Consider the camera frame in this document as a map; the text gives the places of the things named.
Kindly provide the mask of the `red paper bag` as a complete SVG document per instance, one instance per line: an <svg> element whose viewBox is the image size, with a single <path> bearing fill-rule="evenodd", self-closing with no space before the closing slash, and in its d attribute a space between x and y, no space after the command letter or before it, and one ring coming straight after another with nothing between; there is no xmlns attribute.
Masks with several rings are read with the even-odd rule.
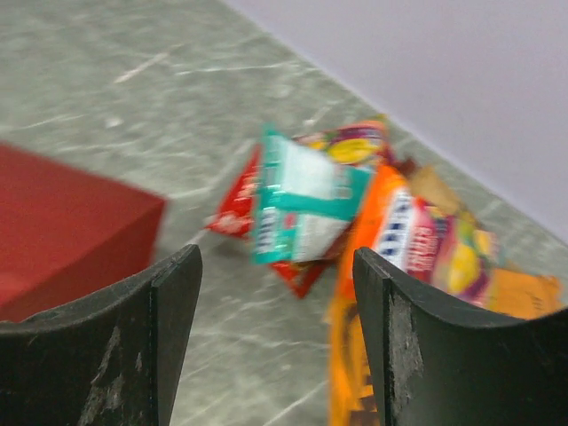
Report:
<svg viewBox="0 0 568 426"><path fill-rule="evenodd" d="M154 193L2 144L2 320L146 269L165 206Z"/></svg>

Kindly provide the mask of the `red noodle snack bag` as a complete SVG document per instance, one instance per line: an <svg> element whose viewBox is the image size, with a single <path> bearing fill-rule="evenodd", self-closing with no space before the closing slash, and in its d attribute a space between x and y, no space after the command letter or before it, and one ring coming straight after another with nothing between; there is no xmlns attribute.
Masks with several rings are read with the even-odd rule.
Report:
<svg viewBox="0 0 568 426"><path fill-rule="evenodd" d="M208 230L244 241L252 239L254 224L253 204L256 196L256 175L261 158L261 147L253 147L248 161L232 186L225 193L217 211L206 225ZM332 264L331 260L305 263L279 261L267 266L280 276L299 299L304 298L320 275Z"/></svg>

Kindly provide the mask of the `orange Fox's candy bag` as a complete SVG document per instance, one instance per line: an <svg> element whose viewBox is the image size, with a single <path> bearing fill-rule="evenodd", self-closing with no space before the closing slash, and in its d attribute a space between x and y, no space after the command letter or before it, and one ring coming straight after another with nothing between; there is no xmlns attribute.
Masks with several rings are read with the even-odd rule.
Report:
<svg viewBox="0 0 568 426"><path fill-rule="evenodd" d="M293 137L295 142L326 153L334 162L374 170L380 164L393 164L390 128L385 114L343 127Z"/></svg>

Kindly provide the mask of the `brown kettle chips bag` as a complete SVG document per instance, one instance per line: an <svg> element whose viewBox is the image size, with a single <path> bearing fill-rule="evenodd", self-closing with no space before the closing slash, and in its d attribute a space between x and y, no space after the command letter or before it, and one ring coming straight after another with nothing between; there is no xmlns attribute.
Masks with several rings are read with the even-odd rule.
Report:
<svg viewBox="0 0 568 426"><path fill-rule="evenodd" d="M395 167L406 178L411 193L451 216L465 209L456 192L439 176L433 165L419 165L412 157L397 162Z"/></svg>

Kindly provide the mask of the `teal Fox's candy bag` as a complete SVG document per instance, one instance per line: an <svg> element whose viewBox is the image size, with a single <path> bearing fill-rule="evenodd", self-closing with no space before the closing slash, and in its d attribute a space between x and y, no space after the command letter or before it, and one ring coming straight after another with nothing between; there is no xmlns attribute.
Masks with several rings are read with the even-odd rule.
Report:
<svg viewBox="0 0 568 426"><path fill-rule="evenodd" d="M261 141L253 256L259 264L321 260L359 213L372 177L270 126Z"/></svg>

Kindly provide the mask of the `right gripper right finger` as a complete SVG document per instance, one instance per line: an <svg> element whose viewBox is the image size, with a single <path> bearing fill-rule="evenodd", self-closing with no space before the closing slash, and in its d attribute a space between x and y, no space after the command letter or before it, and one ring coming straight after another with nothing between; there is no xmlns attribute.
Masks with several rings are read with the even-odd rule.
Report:
<svg viewBox="0 0 568 426"><path fill-rule="evenodd" d="M382 424L566 424L566 310L490 312L369 248L355 252L353 278Z"/></svg>

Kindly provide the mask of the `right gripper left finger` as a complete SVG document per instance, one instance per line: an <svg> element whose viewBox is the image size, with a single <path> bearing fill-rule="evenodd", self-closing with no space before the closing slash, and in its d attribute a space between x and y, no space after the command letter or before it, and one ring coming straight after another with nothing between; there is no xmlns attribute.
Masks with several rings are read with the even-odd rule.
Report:
<svg viewBox="0 0 568 426"><path fill-rule="evenodd" d="M4 425L167 425L199 297L198 246L1 325Z"/></svg>

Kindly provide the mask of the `orange chips bag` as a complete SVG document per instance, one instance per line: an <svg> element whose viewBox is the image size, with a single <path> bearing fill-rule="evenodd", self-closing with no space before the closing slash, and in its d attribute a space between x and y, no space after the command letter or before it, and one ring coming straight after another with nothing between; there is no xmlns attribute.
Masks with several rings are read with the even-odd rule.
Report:
<svg viewBox="0 0 568 426"><path fill-rule="evenodd" d="M536 276L497 269L492 284L477 304L494 312L531 320L563 307L562 282L553 276ZM335 284L329 305L330 324L330 425L378 425L367 353L352 282L342 277Z"/></svg>

